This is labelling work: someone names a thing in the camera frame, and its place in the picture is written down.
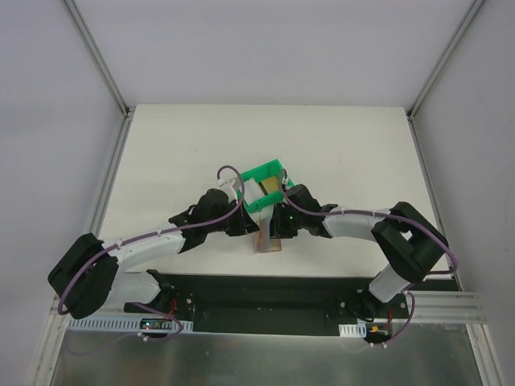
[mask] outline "purple cable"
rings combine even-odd
[[[407,327],[411,324],[411,321],[413,320],[413,315],[415,314],[415,296],[410,292],[410,291],[406,291],[406,295],[410,295],[411,297],[411,310],[410,310],[410,314],[408,315],[408,319],[406,320],[406,323],[404,323],[404,325],[401,327],[401,329],[398,331],[397,334],[395,334],[394,336],[392,336],[390,339],[388,339],[386,342],[385,342],[385,345],[388,346],[390,343],[392,343],[394,340],[398,339],[399,336],[401,336],[402,334],[404,334],[406,332],[406,329]],[[346,350],[346,352],[349,352],[351,354],[359,354],[369,348],[374,348],[374,347],[384,347],[382,344],[374,344],[373,346],[364,346],[362,348],[359,348],[357,350],[349,350],[348,347],[346,347],[345,345],[343,345],[342,342],[340,342],[340,345]]]
[[[458,259],[456,258],[455,254],[436,235],[434,235],[431,231],[429,231],[426,227],[422,226],[417,221],[413,221],[411,219],[407,219],[406,217],[402,217],[402,216],[390,215],[389,213],[382,213],[379,211],[362,211],[359,209],[344,209],[343,211],[323,211],[323,212],[307,211],[306,209],[300,207],[299,205],[297,205],[296,203],[291,201],[291,199],[286,195],[286,192],[284,191],[284,189],[282,189],[281,181],[282,181],[283,177],[286,175],[287,175],[286,169],[282,169],[279,172],[279,175],[278,175],[279,190],[281,191],[282,196],[288,202],[288,204],[290,206],[294,207],[295,209],[297,209],[298,211],[300,211],[306,215],[309,215],[309,216],[322,216],[322,217],[337,216],[337,215],[364,215],[364,216],[371,216],[371,217],[381,217],[381,218],[396,220],[396,221],[400,221],[400,222],[409,224],[412,227],[417,228],[424,235],[431,238],[451,259],[452,264],[451,264],[451,268],[449,270],[447,270],[447,271],[431,271],[427,274],[427,276],[455,273],[458,270],[459,264],[458,264]]]
[[[411,320],[413,319],[413,315],[415,315],[415,296],[410,291],[406,291],[406,295],[410,295],[410,298],[411,298],[410,314],[408,315],[408,319],[406,320],[406,323],[404,323],[404,326],[401,327],[401,330],[399,330],[397,334],[395,334],[390,339],[388,339],[387,343],[393,342],[400,335],[402,335],[406,331],[406,328],[410,325]]]
[[[235,167],[230,166],[230,165],[225,165],[225,166],[222,166],[217,171],[216,176],[217,176],[218,179],[220,179],[220,173],[224,169],[232,170],[236,174],[237,178],[240,180],[241,198],[238,200],[236,206],[233,209],[231,209],[228,213],[226,213],[225,215],[223,215],[223,216],[221,216],[221,217],[219,217],[217,219],[209,220],[209,221],[204,221],[203,223],[198,223],[198,224],[189,224],[189,225],[183,225],[183,226],[180,226],[180,227],[174,227],[174,228],[165,229],[165,230],[161,231],[161,234],[178,232],[178,231],[182,231],[182,230],[185,230],[185,229],[193,229],[193,228],[205,227],[205,226],[208,226],[208,225],[213,225],[213,224],[216,224],[216,223],[219,223],[221,221],[224,221],[224,220],[228,219],[238,209],[240,209],[240,206],[243,204],[243,197],[245,195],[245,185],[243,183],[243,178],[241,177],[240,172]],[[132,237],[130,239],[122,241],[122,244],[120,245],[120,247],[126,246],[128,244],[135,243],[136,241],[147,239],[149,237],[158,236],[158,235],[159,234],[157,232],[150,232],[150,233],[145,233],[145,234],[140,235],[140,236],[135,236],[135,237]],[[114,245],[111,245],[108,248],[102,249],[99,253],[97,253],[95,256],[91,257],[88,261],[86,261],[82,267],[80,267],[80,269],[77,271],[75,276],[72,278],[72,280],[70,280],[70,282],[68,283],[68,285],[64,289],[63,294],[61,295],[61,297],[59,299],[59,304],[57,305],[57,313],[59,315],[66,315],[68,313],[68,310],[64,310],[64,308],[63,308],[64,307],[64,302],[66,301],[66,298],[68,297],[68,295],[72,291],[73,286],[78,282],[78,280],[80,279],[82,274],[90,266],[95,264],[95,262],[98,259],[100,259],[102,256],[104,256],[106,253],[109,253],[109,252],[113,251],[114,249],[120,248],[120,247],[118,246],[118,244],[114,244]],[[154,314],[159,314],[159,312],[156,311],[156,310],[152,310],[151,312],[154,313]]]

